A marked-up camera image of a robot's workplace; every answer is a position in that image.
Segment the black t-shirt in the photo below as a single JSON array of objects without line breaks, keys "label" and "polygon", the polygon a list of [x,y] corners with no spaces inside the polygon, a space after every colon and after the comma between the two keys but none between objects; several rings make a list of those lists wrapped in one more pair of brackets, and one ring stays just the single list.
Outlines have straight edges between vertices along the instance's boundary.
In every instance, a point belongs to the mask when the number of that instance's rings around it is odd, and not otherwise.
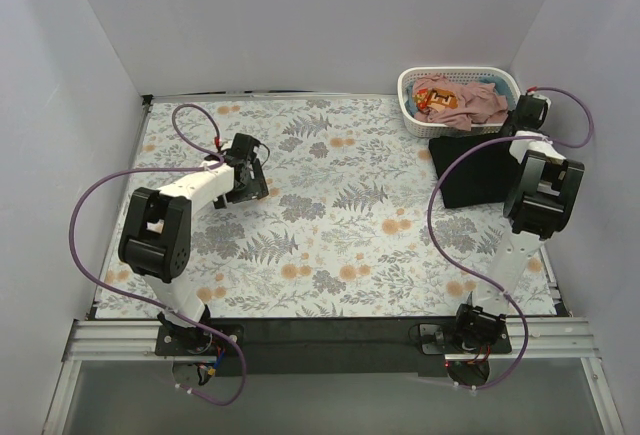
[{"label": "black t-shirt", "polygon": [[[438,177],[461,155],[497,134],[438,137],[429,141],[429,152]],[[463,160],[441,185],[447,209],[504,203],[516,181],[519,163],[509,153],[510,143],[480,149]]]}]

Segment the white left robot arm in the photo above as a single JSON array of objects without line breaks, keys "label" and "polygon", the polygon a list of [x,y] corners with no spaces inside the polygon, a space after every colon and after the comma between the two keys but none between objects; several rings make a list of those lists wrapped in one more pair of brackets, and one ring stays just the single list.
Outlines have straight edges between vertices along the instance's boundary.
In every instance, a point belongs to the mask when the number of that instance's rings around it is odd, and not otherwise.
[{"label": "white left robot arm", "polygon": [[[183,275],[191,253],[192,219],[204,208],[259,200],[268,187],[258,158],[261,143],[238,133],[221,152],[221,165],[208,157],[199,171],[157,189],[131,195],[118,247],[121,262],[143,277],[164,305],[158,315],[172,340],[188,353],[205,353],[213,342],[205,303]],[[185,322],[183,317],[191,319]]]}]

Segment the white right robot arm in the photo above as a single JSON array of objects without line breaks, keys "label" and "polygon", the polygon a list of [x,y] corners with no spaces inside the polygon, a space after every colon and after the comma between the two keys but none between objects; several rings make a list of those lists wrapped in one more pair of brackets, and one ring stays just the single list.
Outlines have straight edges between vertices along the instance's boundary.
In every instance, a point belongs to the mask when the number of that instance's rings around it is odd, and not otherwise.
[{"label": "white right robot arm", "polygon": [[522,95],[500,133],[515,139],[508,153],[519,164],[503,215],[509,222],[487,279],[461,304],[452,328],[463,352],[489,350],[506,338],[507,297],[516,289],[529,260],[572,214],[585,166],[560,154],[541,127],[551,102],[535,92]]}]

